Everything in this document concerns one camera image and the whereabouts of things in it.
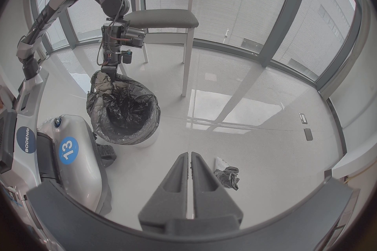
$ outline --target black trash bag liner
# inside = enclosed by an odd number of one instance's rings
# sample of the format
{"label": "black trash bag liner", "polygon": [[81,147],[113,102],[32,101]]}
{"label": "black trash bag liner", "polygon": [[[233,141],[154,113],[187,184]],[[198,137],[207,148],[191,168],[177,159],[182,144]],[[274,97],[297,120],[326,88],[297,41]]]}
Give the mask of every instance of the black trash bag liner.
{"label": "black trash bag liner", "polygon": [[156,96],[143,84],[120,74],[112,83],[100,70],[91,84],[86,110],[95,134],[110,143],[134,145],[157,130],[161,110]]}
{"label": "black trash bag liner", "polygon": [[225,188],[233,188],[234,190],[238,190],[238,168],[234,166],[228,166],[224,170],[215,169],[213,173],[216,176],[216,178],[220,181],[222,186],[224,186]]}

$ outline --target glossy floor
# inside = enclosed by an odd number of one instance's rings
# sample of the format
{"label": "glossy floor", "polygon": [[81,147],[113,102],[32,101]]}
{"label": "glossy floor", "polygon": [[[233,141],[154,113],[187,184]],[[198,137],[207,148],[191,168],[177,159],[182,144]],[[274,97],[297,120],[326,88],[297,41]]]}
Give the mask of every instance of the glossy floor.
{"label": "glossy floor", "polygon": [[[107,169],[112,211],[107,218],[140,229],[138,212],[184,152],[198,152],[210,168],[215,156],[239,168],[239,190],[228,189],[244,213],[241,227],[291,208],[324,179],[342,150],[332,114],[317,91],[273,68],[238,56],[193,49],[187,97],[182,97],[183,47],[147,45],[149,63],[134,49],[127,75],[146,85],[161,107],[160,134],[150,147],[114,145]],[[98,45],[60,52],[45,61],[50,72],[38,124],[60,114],[90,123],[86,92],[97,70]],[[304,113],[308,125],[301,123]],[[313,133],[307,141],[304,127]],[[189,177],[187,216],[193,213]]]}

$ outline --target blue circular sticker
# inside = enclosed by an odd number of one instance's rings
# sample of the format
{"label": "blue circular sticker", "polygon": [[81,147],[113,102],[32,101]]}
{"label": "blue circular sticker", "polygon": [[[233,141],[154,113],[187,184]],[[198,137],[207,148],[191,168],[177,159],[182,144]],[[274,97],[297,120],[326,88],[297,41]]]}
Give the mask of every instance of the blue circular sticker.
{"label": "blue circular sticker", "polygon": [[71,164],[78,155],[77,140],[68,136],[62,140],[59,147],[59,158],[63,164]]}
{"label": "blue circular sticker", "polygon": [[37,140],[35,139],[34,132],[30,128],[21,126],[17,130],[16,138],[18,145],[25,153],[32,154],[37,149]]}

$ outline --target chair seat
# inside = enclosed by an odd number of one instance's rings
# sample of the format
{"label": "chair seat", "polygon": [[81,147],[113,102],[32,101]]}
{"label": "chair seat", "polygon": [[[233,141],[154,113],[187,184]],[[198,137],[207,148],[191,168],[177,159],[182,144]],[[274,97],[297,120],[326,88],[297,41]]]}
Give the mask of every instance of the chair seat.
{"label": "chair seat", "polygon": [[196,28],[199,26],[194,14],[187,9],[137,10],[124,16],[134,28]]}

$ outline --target robotic arm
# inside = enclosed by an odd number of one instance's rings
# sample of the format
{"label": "robotic arm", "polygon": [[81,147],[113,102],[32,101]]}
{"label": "robotic arm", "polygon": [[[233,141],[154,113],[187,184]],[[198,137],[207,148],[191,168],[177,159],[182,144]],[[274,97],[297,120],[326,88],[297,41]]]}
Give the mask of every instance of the robotic arm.
{"label": "robotic arm", "polygon": [[[23,72],[27,80],[38,73],[39,66],[34,58],[34,52],[40,44],[43,34],[59,17],[59,14],[76,1],[78,0],[50,0],[35,20],[26,37],[20,41],[17,57],[23,64]],[[141,47],[145,33],[143,30],[130,28],[129,22],[123,20],[123,16],[130,9],[128,0],[95,1],[101,5],[103,12],[108,16],[107,20],[112,21],[102,27],[104,68],[101,69],[103,72],[115,74],[122,57],[124,57],[125,63],[130,62],[130,58],[126,59],[126,56],[130,56],[130,52],[121,53],[120,46]]]}

